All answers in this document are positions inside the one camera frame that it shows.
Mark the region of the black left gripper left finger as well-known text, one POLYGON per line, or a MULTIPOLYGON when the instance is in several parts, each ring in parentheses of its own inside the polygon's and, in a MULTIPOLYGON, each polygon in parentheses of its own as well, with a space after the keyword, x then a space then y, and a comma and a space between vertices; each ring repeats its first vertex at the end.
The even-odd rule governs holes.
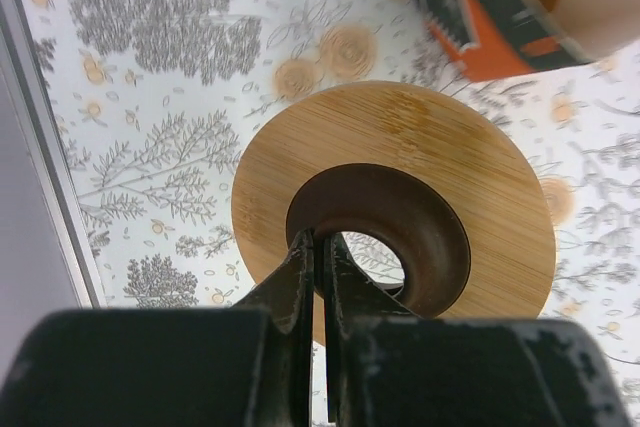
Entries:
POLYGON ((67 310, 14 361, 18 426, 306 426, 313 242, 230 308, 67 310))

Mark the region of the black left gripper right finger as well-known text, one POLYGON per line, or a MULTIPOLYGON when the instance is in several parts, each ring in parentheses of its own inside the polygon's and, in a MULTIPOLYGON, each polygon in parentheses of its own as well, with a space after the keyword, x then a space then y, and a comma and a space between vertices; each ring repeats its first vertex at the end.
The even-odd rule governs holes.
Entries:
POLYGON ((328 407, 339 426, 627 426, 607 363, 579 325, 425 320, 324 245, 328 407))

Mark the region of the orange coffee filter box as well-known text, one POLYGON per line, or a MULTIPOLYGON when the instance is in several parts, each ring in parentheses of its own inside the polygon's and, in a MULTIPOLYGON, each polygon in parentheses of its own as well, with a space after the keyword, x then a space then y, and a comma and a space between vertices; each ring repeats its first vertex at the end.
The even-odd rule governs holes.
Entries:
POLYGON ((426 27, 471 81, 591 62, 538 0, 417 0, 426 27))

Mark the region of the bamboo ring dripper stand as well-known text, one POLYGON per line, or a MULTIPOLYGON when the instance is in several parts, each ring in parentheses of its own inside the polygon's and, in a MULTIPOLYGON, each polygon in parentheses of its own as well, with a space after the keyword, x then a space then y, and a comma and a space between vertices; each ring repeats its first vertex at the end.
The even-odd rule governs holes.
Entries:
POLYGON ((386 291, 423 318, 533 318, 555 272, 552 221, 523 154, 470 107, 368 81, 301 100, 248 144, 232 225, 254 281, 295 235, 356 232, 404 272, 386 291))

